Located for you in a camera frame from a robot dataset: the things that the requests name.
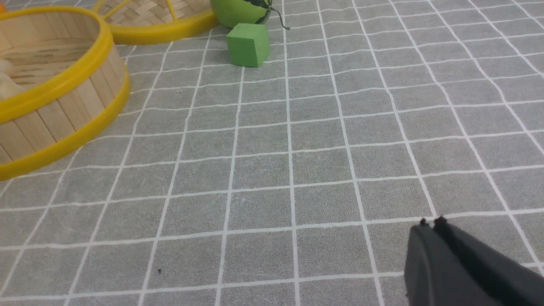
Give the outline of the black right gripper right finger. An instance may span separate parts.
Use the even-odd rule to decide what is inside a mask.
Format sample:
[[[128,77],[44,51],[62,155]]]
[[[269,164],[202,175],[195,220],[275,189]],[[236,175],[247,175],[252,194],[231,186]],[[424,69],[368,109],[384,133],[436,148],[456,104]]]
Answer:
[[[543,281],[538,274],[449,224],[443,216],[434,220],[433,230],[478,286],[501,306],[543,305]]]

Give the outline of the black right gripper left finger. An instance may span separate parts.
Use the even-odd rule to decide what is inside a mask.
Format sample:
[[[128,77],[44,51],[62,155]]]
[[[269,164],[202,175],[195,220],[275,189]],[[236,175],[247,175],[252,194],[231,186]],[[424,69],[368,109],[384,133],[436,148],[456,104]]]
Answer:
[[[423,218],[410,228],[404,267],[410,306],[501,306]]]

